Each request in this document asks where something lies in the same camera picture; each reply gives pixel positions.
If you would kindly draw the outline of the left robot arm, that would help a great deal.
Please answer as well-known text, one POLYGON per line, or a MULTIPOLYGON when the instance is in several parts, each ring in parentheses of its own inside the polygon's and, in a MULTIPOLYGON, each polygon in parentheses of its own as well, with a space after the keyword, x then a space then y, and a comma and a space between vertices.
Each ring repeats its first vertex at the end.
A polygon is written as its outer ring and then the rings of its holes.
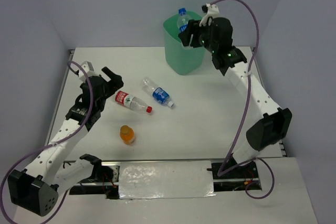
POLYGON ((59 195, 73 185, 84 179, 95 182, 104 175, 113 178, 113 170, 90 154, 83 154, 70 166, 63 167, 73 148, 99 120, 106 100, 123 87, 121 76, 107 67, 102 72, 109 81, 95 74, 91 67, 83 67, 78 72, 82 93, 66 114, 50 147, 40 151, 23 170, 10 172, 7 182, 13 204, 43 217, 54 208, 59 195))

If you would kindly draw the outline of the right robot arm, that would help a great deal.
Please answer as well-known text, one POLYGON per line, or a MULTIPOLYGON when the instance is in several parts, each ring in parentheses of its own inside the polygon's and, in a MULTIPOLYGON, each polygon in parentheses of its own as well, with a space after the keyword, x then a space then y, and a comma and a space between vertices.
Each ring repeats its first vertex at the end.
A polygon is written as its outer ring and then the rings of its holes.
POLYGON ((281 108, 252 74, 250 64, 253 61, 248 60, 240 49, 233 46, 232 34, 233 28, 228 19, 209 17, 205 23, 189 20, 178 37, 184 46, 203 47, 211 53, 214 67, 246 97, 244 119, 252 104, 261 115, 246 131, 244 141, 236 147, 243 128, 243 122, 240 123, 227 157, 217 172, 218 176, 229 172, 233 177, 240 177, 247 170, 246 164, 255 160, 266 147, 286 137, 292 113, 288 108, 281 108))

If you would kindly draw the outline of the small bottle blue cap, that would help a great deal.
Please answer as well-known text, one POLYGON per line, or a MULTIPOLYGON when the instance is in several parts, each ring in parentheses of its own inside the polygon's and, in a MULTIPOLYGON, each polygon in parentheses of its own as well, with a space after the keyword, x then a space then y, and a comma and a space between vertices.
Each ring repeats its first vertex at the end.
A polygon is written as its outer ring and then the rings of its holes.
POLYGON ((188 21, 191 19, 190 15, 187 14, 187 11, 185 8, 180 8, 178 10, 178 19, 177 19, 177 27, 179 32, 183 32, 187 26, 188 26, 188 21))

